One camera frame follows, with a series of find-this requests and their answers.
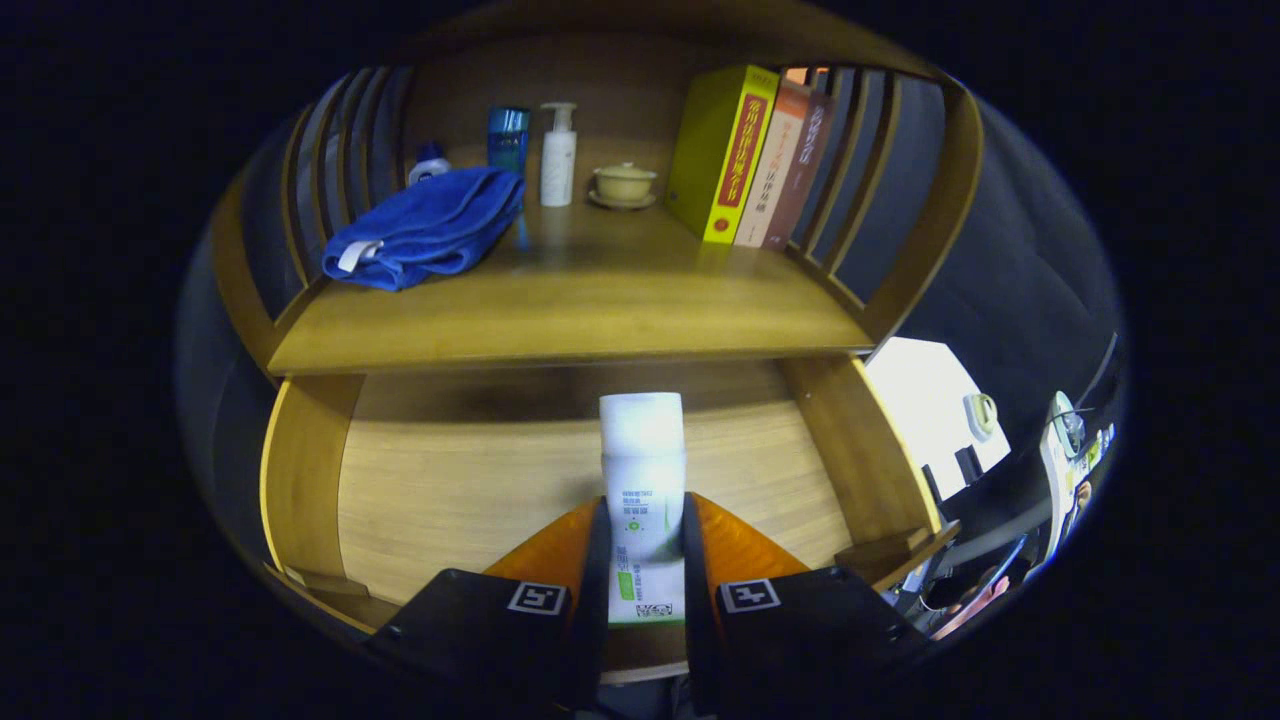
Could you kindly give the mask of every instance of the folded towel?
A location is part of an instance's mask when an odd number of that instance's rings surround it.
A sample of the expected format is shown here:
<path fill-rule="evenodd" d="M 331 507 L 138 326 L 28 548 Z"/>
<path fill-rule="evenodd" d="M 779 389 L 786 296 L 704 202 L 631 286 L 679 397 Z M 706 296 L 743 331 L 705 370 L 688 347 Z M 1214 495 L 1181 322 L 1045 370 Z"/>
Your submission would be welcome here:
<path fill-rule="evenodd" d="M 339 231 L 325 247 L 324 272 L 399 291 L 468 270 L 520 213 L 524 195 L 525 179 L 498 168 L 422 179 Z"/>

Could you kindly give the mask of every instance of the orange book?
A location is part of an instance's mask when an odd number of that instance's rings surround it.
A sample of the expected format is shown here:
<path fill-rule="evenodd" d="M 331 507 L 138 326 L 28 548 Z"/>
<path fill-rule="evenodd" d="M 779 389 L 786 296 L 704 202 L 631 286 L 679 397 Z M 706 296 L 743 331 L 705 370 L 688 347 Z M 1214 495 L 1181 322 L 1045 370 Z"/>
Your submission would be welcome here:
<path fill-rule="evenodd" d="M 778 97 L 769 118 L 769 133 L 764 137 L 759 168 L 746 196 L 746 208 L 737 225 L 733 245 L 760 247 L 769 229 L 769 220 L 778 206 L 791 158 L 796 154 L 799 137 L 804 131 L 804 117 L 809 110 L 810 88 L 791 81 L 782 81 Z"/>

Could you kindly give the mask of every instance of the barcode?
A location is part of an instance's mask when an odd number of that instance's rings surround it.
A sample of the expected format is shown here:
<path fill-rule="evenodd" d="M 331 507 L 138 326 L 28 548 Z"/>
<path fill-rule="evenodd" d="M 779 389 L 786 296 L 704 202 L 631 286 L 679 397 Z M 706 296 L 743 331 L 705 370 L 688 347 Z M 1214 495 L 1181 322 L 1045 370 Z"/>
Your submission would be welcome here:
<path fill-rule="evenodd" d="M 671 603 L 637 605 L 636 618 L 666 618 L 671 615 Z"/>

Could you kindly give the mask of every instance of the yellow-green book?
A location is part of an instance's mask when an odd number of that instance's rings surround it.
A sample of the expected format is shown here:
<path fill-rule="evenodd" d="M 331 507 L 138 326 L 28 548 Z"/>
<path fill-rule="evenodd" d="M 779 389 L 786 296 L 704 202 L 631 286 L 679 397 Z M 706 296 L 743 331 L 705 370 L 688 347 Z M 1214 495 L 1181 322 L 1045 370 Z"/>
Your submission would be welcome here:
<path fill-rule="evenodd" d="M 667 181 L 667 208 L 707 242 L 733 243 L 773 114 L 778 74 L 735 65 L 694 78 Z"/>

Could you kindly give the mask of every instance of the cup lid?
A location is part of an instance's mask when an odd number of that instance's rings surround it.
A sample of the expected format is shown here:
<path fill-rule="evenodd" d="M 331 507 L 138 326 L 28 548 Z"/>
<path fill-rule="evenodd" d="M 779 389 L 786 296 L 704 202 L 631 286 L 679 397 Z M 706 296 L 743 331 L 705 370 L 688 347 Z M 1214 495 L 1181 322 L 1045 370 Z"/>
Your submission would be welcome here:
<path fill-rule="evenodd" d="M 622 163 L 621 165 L 605 165 L 603 168 L 596 168 L 595 174 L 620 179 L 653 179 L 658 177 L 658 173 L 653 170 L 641 170 L 635 167 L 635 163 Z"/>

